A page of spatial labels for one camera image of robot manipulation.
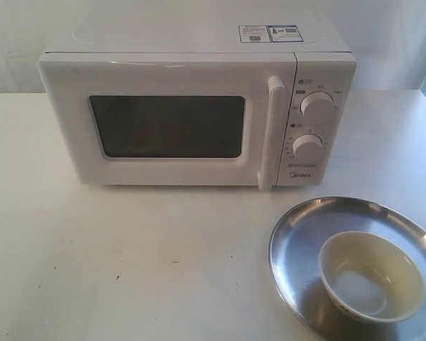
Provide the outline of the cream ceramic bowl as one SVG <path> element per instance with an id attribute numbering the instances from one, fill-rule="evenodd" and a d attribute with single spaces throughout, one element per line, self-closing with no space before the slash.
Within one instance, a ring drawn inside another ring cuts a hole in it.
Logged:
<path id="1" fill-rule="evenodd" d="M 337 233 L 319 250 L 317 263 L 330 300 L 364 323 L 399 323 L 411 318 L 425 298 L 419 268 L 399 247 L 376 234 Z"/>

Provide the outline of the white microwave oven body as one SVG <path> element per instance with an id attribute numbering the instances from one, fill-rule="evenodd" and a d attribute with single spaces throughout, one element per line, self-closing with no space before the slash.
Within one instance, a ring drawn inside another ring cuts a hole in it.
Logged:
<path id="1" fill-rule="evenodd" d="M 297 73 L 274 187 L 318 185 L 324 177 L 356 62 L 351 53 L 338 49 L 337 35 L 329 26 L 315 24 L 315 32 L 322 34 L 322 40 L 313 43 L 296 43 L 293 39 L 280 42 L 279 37 L 286 31 L 301 33 L 295 24 L 240 26 L 210 15 L 142 19 L 120 16 L 110 24 L 93 17 L 82 21 L 46 53 L 293 53 Z M 326 92 L 332 97 L 336 109 L 333 120 L 309 124 L 303 119 L 300 103 L 313 92 Z M 300 162 L 294 157 L 293 142 L 305 134 L 322 141 L 324 154 L 315 163 Z"/>

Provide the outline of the lower white control knob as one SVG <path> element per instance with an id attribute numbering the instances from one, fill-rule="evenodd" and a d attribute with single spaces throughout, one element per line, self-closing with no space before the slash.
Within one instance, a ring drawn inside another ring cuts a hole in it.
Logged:
<path id="1" fill-rule="evenodd" d="M 293 154 L 300 162 L 315 163 L 324 154 L 322 141 L 313 134 L 302 135 L 293 142 Z"/>

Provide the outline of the white control knob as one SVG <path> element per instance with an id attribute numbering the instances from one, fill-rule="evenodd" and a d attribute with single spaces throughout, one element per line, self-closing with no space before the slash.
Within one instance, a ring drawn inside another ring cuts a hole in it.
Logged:
<path id="1" fill-rule="evenodd" d="M 315 163 L 324 154 L 322 141 L 313 134 L 302 135 L 293 142 L 293 154 L 300 162 Z"/>
<path id="2" fill-rule="evenodd" d="M 300 103 L 300 111 L 309 124 L 323 124 L 336 116 L 333 99 L 326 92 L 308 94 Z"/>

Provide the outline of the upper white control knob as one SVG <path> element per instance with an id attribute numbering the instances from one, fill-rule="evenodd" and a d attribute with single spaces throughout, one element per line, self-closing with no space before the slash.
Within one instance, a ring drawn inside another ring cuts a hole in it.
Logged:
<path id="1" fill-rule="evenodd" d="M 308 94 L 300 103 L 300 111 L 309 124 L 323 124 L 336 116 L 333 99 L 326 92 Z"/>

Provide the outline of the round stainless steel tray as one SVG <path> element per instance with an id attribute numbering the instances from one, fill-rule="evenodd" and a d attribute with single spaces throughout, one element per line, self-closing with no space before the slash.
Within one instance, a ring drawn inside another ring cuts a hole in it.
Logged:
<path id="1" fill-rule="evenodd" d="M 329 237 L 345 231 L 377 234 L 415 262 L 424 280 L 425 297 L 414 316 L 399 323 L 365 323 L 335 306 L 322 283 L 317 257 Z M 308 200 L 278 221 L 268 258 L 281 298 L 323 340 L 426 340 L 426 231 L 400 213 L 353 197 Z"/>

